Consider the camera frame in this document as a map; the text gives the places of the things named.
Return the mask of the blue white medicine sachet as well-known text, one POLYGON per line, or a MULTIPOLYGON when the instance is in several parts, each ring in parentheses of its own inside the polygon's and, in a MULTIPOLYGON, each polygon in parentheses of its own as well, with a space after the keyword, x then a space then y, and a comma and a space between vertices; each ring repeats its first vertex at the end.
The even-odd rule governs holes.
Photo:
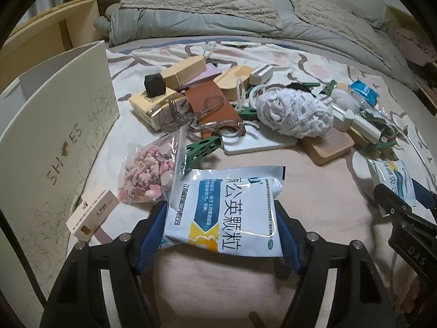
POLYGON ((161 248, 189 244, 213 253, 280 257, 274 200, 282 166, 192 169, 174 180, 161 248))

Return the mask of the pink beads bag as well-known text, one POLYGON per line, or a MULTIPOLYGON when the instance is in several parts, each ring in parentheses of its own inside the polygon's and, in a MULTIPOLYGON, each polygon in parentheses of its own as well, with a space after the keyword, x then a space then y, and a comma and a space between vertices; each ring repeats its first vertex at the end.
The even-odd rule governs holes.
POLYGON ((123 204, 156 203, 170 198, 186 168, 186 132, 177 130, 148 145, 128 144, 119 174, 123 204))

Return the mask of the blue wipes packet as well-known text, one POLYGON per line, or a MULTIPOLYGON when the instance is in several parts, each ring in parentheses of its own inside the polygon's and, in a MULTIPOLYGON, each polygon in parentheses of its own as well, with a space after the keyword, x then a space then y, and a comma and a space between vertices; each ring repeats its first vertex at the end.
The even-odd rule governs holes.
POLYGON ((379 98, 379 94, 361 80, 354 81, 350 88, 355 94, 361 96, 371 107, 375 107, 379 98))

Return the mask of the cartoon bear blanket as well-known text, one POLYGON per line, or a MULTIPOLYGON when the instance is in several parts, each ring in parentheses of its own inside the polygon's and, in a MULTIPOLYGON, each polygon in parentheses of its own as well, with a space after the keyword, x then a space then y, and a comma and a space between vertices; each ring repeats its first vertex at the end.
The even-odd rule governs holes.
MULTIPOLYGON (((141 91, 147 74, 183 58, 211 53, 221 70, 242 64, 257 68, 273 63, 273 82, 369 82, 392 120, 408 133, 395 153, 411 176, 429 187, 436 178, 436 119, 403 84, 322 50, 293 50, 272 44, 185 41, 148 48, 143 42, 107 50, 113 89, 119 103, 114 123, 88 178, 90 186, 117 190, 123 158, 136 145, 159 137, 132 110, 130 96, 141 91)), ((366 153, 356 145, 349 153, 318 166, 288 136, 268 127, 247 127, 238 139, 202 162, 204 169, 283 166, 284 188, 279 200, 292 217, 325 239, 346 244, 362 241, 389 292, 395 316, 415 308, 422 298, 418 278, 388 244, 391 224, 371 201, 373 182, 366 153)), ((159 327, 277 327, 296 291, 297 277, 278 258, 225 256, 178 244, 161 250, 154 270, 141 277, 141 288, 159 327)))

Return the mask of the white shoe box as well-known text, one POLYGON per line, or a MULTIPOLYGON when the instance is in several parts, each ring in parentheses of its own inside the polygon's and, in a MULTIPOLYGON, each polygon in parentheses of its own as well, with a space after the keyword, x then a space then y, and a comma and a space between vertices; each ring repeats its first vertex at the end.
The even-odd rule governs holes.
POLYGON ((48 293, 67 253, 66 220, 119 117, 104 42, 22 73, 1 101, 1 209, 48 293))

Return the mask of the white tile coaster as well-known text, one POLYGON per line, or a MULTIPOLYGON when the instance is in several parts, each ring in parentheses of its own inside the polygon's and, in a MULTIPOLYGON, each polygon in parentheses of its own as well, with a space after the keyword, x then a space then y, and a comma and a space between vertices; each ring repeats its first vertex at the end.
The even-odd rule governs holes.
POLYGON ((246 132, 239 137, 222 137, 222 147, 226 155, 254 153, 293 147, 298 139, 283 136, 269 127, 259 124, 259 128, 246 126, 246 132))

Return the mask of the cluttered wardrobe niche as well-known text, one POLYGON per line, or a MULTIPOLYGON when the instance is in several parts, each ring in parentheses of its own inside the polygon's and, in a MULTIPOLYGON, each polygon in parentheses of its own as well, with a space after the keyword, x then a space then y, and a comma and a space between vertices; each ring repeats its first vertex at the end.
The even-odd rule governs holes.
POLYGON ((385 18, 389 20, 395 43, 418 84, 416 96, 436 116, 436 48, 409 13, 387 5, 385 18))

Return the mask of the green clothes peg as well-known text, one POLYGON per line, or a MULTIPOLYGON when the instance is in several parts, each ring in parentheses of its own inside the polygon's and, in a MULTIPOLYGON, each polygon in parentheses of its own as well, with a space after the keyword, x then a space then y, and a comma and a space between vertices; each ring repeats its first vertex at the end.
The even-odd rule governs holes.
POLYGON ((219 136, 211 136, 187 145, 186 168, 197 169, 210 154, 222 147, 219 136))

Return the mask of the yellow gold box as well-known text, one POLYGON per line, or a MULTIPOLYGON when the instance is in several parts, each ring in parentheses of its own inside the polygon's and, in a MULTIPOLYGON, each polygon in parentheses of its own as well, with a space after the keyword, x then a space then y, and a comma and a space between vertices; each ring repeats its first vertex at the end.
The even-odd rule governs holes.
POLYGON ((169 103, 174 101, 178 110, 187 107, 187 98, 171 88, 166 88, 164 94, 150 98, 146 92, 137 93, 129 98, 133 112, 149 127, 160 131, 161 123, 173 120, 169 110, 169 103))

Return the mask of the white adapter block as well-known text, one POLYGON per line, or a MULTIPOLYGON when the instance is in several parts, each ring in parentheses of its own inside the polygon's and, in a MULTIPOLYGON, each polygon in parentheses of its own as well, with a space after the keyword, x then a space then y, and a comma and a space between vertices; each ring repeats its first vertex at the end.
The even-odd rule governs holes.
POLYGON ((249 84, 258 86, 260 84, 266 84, 271 79, 274 73, 274 66, 264 65, 260 68, 253 70, 249 76, 249 84))

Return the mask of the black small cube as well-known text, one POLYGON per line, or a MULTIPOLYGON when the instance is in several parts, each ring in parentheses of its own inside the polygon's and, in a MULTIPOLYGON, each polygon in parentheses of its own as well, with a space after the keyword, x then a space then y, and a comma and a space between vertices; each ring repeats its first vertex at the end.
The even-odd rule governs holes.
POLYGON ((148 98, 155 98, 166 93, 166 84, 160 73, 144 77, 144 92, 148 98))

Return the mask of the brown leather pouch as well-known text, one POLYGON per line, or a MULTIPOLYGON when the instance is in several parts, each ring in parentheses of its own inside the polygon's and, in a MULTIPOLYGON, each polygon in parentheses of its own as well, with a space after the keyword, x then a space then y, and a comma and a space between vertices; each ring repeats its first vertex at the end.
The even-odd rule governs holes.
POLYGON ((214 81, 184 92, 196 117, 195 128, 203 138, 213 133, 244 133, 244 122, 214 81))

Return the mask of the tan wooden case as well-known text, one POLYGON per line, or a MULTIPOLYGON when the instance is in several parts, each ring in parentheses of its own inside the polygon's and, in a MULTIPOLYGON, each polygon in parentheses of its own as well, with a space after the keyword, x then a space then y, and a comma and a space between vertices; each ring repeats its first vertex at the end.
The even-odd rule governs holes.
POLYGON ((247 87, 252 72, 253 68, 249 66, 236 65, 216 76, 213 81, 229 101, 235 101, 237 99, 237 80, 240 79, 243 85, 247 87))

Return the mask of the beige wooden box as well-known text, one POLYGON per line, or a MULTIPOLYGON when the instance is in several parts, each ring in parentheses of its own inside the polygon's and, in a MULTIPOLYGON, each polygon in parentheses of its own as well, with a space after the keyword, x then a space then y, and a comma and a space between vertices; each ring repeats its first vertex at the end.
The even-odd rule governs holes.
POLYGON ((195 55, 162 70, 161 76, 166 87, 177 90, 188 81, 204 73, 206 68, 204 57, 195 55))

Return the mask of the grey folded duvet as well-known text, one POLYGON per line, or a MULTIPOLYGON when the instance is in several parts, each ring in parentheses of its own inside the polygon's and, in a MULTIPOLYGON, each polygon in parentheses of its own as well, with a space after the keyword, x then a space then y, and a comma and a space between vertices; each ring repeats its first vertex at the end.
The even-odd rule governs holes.
POLYGON ((108 12, 93 26, 112 46, 177 36, 287 39, 344 55, 415 88, 384 23, 372 25, 329 0, 121 0, 108 12))

